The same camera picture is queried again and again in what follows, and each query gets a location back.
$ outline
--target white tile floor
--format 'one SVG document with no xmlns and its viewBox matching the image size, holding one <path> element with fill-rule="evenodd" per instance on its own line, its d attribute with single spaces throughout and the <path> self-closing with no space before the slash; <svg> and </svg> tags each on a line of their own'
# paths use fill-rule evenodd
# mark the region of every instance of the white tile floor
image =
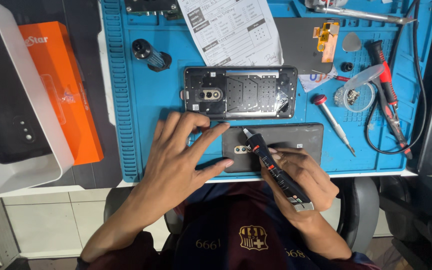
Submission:
<svg viewBox="0 0 432 270">
<path fill-rule="evenodd" d="M 107 188 L 3 198 L 21 256 L 78 256 L 103 224 L 103 210 L 109 191 Z M 339 199 L 334 199 L 331 208 L 322 213 L 334 229 L 338 227 L 339 211 Z M 153 235 L 154 248 L 161 250 L 169 235 L 164 218 L 145 231 Z M 390 235 L 386 217 L 380 210 L 374 236 Z"/>
</svg>

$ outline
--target service form paper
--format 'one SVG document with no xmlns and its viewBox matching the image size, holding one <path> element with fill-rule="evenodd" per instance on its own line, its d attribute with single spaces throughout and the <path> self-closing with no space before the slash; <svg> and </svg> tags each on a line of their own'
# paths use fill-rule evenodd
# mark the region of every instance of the service form paper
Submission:
<svg viewBox="0 0 432 270">
<path fill-rule="evenodd" d="M 207 66 L 283 65 L 266 0 L 177 0 Z"/>
</svg>

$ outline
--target blue silicone repair mat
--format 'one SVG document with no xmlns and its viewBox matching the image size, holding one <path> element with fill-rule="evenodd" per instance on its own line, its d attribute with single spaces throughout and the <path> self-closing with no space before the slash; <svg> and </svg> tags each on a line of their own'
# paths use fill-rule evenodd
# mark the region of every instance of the blue silicone repair mat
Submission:
<svg viewBox="0 0 432 270">
<path fill-rule="evenodd" d="M 268 3 L 273 17 L 333 17 L 308 11 L 298 0 L 268 0 Z M 409 0 L 394 0 L 388 4 L 381 3 L 381 0 L 350 0 L 345 8 L 403 16 L 409 4 Z M 180 91 L 184 86 L 184 68 L 205 64 L 183 19 L 168 21 L 162 15 L 128 14 L 123 0 L 101 0 L 101 6 L 123 178 L 127 182 L 140 181 L 157 120 L 164 118 L 170 110 L 184 111 L 184 104 L 180 99 Z M 389 56 L 393 38 L 398 30 L 395 24 L 348 17 L 340 17 L 340 20 L 341 28 L 334 55 L 334 65 L 340 75 L 352 77 L 371 65 L 366 49 L 356 52 L 345 52 L 342 49 L 342 41 L 350 32 L 356 32 L 363 44 L 383 40 L 384 53 Z M 432 0 L 421 0 L 419 21 L 417 45 L 424 74 L 432 39 Z M 412 56 L 411 31 L 412 25 L 405 27 L 393 70 L 393 86 L 399 98 L 398 112 L 406 138 L 411 134 L 419 97 Z M 161 72 L 149 70 L 145 63 L 132 55 L 131 43 L 136 39 L 145 39 L 157 50 L 170 54 L 171 67 Z M 351 72 L 343 73 L 340 70 L 343 62 L 352 62 L 355 68 Z M 332 97 L 342 85 L 343 82 L 333 79 L 306 94 L 301 83 L 298 82 L 295 113 L 291 119 L 234 120 L 230 121 L 231 125 L 322 123 L 325 129 L 321 167 L 329 174 L 403 170 L 406 165 L 404 155 L 379 154 L 367 144 L 364 138 L 364 124 L 368 111 L 353 113 L 334 105 Z M 341 142 L 320 108 L 311 103 L 311 98 L 315 94 L 328 96 L 326 104 L 343 127 L 357 157 L 353 157 Z M 198 137 L 198 135 L 192 136 L 192 141 Z M 373 144 L 383 150 L 397 149 L 395 138 L 389 132 L 387 123 L 379 112 L 373 117 L 370 138 Z M 221 137 L 219 137 L 208 147 L 200 164 L 220 159 L 221 149 Z M 255 175 L 258 174 L 222 173 L 215 180 L 254 178 Z"/>
</svg>

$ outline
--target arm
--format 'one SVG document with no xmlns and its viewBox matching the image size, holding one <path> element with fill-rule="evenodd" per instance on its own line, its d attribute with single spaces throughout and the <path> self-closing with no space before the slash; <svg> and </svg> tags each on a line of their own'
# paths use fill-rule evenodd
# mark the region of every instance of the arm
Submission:
<svg viewBox="0 0 432 270">
<path fill-rule="evenodd" d="M 279 210 L 299 230 L 309 250 L 330 260 L 351 258 L 351 249 L 344 239 L 320 214 L 331 207 L 339 193 L 329 175 L 302 148 L 270 148 L 270 151 L 279 167 L 298 182 L 314 205 L 314 210 L 297 212 L 268 170 L 261 166 L 261 174 L 273 190 Z"/>
<path fill-rule="evenodd" d="M 229 123 L 209 125 L 207 116 L 191 112 L 171 112 L 166 121 L 158 121 L 143 179 L 91 236 L 81 253 L 84 261 L 91 263 L 111 250 L 128 247 L 145 227 L 234 163 L 224 159 L 195 170 L 208 146 L 230 127 Z M 202 135 L 188 147 L 186 138 L 198 127 Z"/>
</svg>

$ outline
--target fingernail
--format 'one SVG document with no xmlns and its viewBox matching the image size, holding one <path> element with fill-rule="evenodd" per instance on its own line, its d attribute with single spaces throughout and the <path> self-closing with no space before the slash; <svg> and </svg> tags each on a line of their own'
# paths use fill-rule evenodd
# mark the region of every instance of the fingernail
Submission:
<svg viewBox="0 0 432 270">
<path fill-rule="evenodd" d="M 234 161 L 231 160 L 230 162 L 228 162 L 228 163 L 226 164 L 226 168 L 230 167 L 230 166 L 233 165 L 233 164 L 234 164 Z"/>
</svg>

